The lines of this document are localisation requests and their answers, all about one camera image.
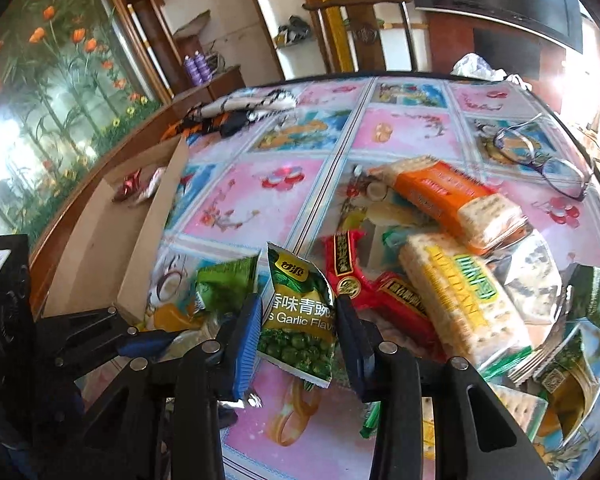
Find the green garlic peas packet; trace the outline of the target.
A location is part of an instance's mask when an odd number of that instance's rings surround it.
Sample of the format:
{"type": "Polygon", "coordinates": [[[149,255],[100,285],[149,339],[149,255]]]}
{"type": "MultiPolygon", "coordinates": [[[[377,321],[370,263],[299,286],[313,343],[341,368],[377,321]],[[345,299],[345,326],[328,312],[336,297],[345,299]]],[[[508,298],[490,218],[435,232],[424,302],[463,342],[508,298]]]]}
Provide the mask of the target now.
{"type": "Polygon", "coordinates": [[[328,388],[337,343],[332,289],[313,263],[273,243],[268,244],[268,265],[273,296],[260,356],[304,382],[328,388]]]}

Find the dark red snack packet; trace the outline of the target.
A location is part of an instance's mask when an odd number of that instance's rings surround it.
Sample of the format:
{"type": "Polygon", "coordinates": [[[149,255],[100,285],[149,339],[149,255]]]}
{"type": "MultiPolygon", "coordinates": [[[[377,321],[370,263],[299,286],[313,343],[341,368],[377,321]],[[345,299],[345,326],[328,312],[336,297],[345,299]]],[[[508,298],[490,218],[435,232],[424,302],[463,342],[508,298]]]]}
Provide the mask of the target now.
{"type": "Polygon", "coordinates": [[[114,203],[122,203],[134,196],[140,189],[140,174],[142,170],[137,169],[128,174],[112,196],[114,203]]]}

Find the brown cardboard box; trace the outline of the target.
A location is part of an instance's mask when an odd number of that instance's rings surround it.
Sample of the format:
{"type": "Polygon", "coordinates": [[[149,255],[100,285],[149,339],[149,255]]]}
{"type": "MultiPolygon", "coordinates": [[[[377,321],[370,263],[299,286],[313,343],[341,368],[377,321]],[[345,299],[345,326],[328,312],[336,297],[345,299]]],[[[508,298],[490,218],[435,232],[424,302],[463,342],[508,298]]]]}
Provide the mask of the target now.
{"type": "Polygon", "coordinates": [[[132,324],[143,321],[150,274],[187,159],[186,140],[172,138],[104,175],[59,260],[44,318],[114,307],[132,324]],[[146,182],[160,168],[164,174],[150,200],[112,200],[132,171],[146,182]]]}

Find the yellow cracker package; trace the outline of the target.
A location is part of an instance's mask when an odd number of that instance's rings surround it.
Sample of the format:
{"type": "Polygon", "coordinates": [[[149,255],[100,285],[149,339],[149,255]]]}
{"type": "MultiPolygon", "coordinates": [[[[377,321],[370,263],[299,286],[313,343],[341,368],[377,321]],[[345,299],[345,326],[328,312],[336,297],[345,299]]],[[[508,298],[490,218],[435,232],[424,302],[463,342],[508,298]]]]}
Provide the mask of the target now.
{"type": "Polygon", "coordinates": [[[436,231],[407,234],[398,259],[443,347],[498,374],[531,352],[528,328],[483,258],[436,231]]]}

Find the red snack bar packet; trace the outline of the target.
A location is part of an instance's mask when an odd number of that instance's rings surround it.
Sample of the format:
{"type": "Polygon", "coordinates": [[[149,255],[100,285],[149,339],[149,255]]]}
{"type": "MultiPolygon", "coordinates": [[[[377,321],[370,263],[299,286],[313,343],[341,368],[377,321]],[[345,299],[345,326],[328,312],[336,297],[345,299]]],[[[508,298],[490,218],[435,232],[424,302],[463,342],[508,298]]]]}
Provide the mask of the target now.
{"type": "Polygon", "coordinates": [[[414,287],[396,273],[384,272],[373,281],[374,310],[386,321],[424,349],[431,359],[444,361],[446,355],[422,300],[414,287]]]}
{"type": "Polygon", "coordinates": [[[358,264],[358,241],[363,236],[360,230],[349,230],[323,240],[329,285],[336,296],[348,296],[355,310],[366,310],[375,305],[372,282],[358,264]]]}

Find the green yellow snack packet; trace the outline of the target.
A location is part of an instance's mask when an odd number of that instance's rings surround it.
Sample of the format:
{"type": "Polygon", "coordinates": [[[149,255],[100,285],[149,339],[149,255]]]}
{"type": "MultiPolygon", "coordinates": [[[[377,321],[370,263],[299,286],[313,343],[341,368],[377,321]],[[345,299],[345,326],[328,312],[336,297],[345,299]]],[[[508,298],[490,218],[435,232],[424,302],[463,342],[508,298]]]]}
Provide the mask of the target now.
{"type": "Polygon", "coordinates": [[[596,377],[584,351],[581,324],[574,324],[565,338],[532,373],[547,394],[562,432],[561,446],[572,440],[600,397],[596,377]]]}

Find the silver foil snack packet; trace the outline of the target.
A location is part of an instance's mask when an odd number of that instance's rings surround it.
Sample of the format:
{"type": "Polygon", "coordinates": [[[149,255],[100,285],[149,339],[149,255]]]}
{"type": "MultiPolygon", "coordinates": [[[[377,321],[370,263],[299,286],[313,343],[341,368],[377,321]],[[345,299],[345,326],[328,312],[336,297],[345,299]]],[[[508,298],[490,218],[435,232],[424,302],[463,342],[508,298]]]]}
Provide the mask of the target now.
{"type": "Polygon", "coordinates": [[[558,319],[562,294],[562,277],[544,236],[532,229],[493,249],[486,264],[524,321],[531,348],[538,348],[558,319]]]}

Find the red white candy packet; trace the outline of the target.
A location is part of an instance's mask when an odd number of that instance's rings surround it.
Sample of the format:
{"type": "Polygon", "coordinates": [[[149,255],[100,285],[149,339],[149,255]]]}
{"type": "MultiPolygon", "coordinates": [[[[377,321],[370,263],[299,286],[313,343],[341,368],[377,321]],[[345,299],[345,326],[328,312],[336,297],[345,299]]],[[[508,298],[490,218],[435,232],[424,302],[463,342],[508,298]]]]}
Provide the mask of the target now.
{"type": "Polygon", "coordinates": [[[145,203],[153,198],[165,173],[166,167],[157,168],[151,177],[140,185],[132,205],[138,206],[139,204],[145,203]]]}

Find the orange cracker package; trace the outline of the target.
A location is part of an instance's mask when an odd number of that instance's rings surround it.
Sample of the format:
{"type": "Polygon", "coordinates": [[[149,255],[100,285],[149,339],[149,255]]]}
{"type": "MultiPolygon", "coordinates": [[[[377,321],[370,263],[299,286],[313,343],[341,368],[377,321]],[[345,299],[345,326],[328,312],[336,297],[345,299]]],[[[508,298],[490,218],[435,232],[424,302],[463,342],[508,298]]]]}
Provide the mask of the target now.
{"type": "Polygon", "coordinates": [[[479,256],[527,224],[521,206],[432,156],[400,159],[374,167],[368,174],[428,214],[479,256]]]}

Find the colourful fruit print tablecloth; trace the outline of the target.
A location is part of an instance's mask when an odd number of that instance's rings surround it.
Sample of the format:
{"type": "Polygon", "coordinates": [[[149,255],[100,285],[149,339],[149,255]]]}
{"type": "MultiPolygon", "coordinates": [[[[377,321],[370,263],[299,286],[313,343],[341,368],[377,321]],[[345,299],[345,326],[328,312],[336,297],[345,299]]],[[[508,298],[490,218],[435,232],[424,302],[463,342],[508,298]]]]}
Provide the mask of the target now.
{"type": "MultiPolygon", "coordinates": [[[[406,232],[429,218],[368,170],[398,159],[432,156],[521,206],[529,231],[547,241],[558,270],[600,266],[600,185],[582,202],[554,190],[539,174],[505,158],[492,139],[499,128],[542,114],[524,129],[536,148],[585,164],[558,121],[514,84],[415,77],[296,82],[294,110],[261,119],[228,139],[191,136],[188,159],[150,274],[143,330],[181,334],[178,348],[213,330],[196,307],[197,272],[226,260],[264,255],[275,243],[322,264],[323,240],[360,230],[358,264],[368,280],[401,273],[406,232]]],[[[584,351],[600,378],[600,328],[581,324],[584,351]]],[[[558,479],[584,479],[600,455],[600,397],[571,441],[549,419],[535,436],[558,479]]]]}

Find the flower mural panel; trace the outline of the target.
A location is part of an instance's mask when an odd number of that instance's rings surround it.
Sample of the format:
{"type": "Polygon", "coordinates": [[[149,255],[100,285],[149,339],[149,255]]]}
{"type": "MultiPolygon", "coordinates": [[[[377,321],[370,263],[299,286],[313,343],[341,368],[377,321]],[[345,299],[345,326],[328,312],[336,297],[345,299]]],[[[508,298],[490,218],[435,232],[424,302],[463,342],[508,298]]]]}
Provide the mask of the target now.
{"type": "Polygon", "coordinates": [[[0,235],[36,243],[160,105],[111,0],[12,0],[0,17],[0,235]]]}

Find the purple framed eyeglasses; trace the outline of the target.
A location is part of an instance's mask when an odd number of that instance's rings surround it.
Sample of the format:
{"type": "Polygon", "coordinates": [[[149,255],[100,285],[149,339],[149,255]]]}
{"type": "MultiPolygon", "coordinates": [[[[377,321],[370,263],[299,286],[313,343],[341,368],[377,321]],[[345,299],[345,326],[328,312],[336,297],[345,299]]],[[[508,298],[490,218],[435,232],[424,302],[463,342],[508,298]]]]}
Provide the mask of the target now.
{"type": "Polygon", "coordinates": [[[558,193],[570,200],[582,202],[592,174],[585,174],[567,159],[536,148],[533,139],[524,133],[525,128],[539,125],[542,118],[542,114],[536,114],[525,122],[499,128],[494,134],[492,145],[511,162],[535,171],[558,193]]]}

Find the purple bottle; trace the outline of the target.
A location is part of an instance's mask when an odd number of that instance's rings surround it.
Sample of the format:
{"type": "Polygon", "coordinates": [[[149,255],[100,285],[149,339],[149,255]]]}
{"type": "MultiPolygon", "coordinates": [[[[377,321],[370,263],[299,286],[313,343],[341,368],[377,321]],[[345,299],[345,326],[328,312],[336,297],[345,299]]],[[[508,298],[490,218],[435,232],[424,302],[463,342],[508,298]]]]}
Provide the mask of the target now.
{"type": "Polygon", "coordinates": [[[194,87],[198,87],[204,83],[204,80],[202,79],[201,74],[198,72],[198,67],[193,58],[186,55],[183,60],[183,67],[185,68],[186,74],[189,76],[189,79],[194,87]]]}
{"type": "Polygon", "coordinates": [[[197,67],[201,80],[204,82],[209,82],[212,79],[212,70],[209,67],[206,56],[202,52],[196,51],[194,55],[194,63],[197,67]]]}

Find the right purple bottle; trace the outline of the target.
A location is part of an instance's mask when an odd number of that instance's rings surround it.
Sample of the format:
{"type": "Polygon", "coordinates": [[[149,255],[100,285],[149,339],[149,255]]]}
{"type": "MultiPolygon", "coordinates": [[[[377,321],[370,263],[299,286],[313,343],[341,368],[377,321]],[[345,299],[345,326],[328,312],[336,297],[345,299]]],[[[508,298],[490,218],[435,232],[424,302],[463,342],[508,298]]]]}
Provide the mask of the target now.
{"type": "Polygon", "coordinates": [[[196,51],[194,55],[194,63],[197,67],[201,80],[204,82],[209,82],[212,79],[212,70],[209,67],[206,56],[202,52],[196,51]]]}

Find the black yellow item on shelf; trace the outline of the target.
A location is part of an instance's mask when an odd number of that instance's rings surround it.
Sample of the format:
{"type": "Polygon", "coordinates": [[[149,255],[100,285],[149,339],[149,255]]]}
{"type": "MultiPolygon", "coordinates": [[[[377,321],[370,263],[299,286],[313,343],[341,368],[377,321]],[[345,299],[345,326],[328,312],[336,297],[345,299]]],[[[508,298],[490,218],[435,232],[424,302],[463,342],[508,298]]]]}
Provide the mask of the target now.
{"type": "Polygon", "coordinates": [[[287,24],[280,25],[274,44],[277,49],[300,44],[312,38],[310,25],[298,15],[291,15],[287,24]]]}

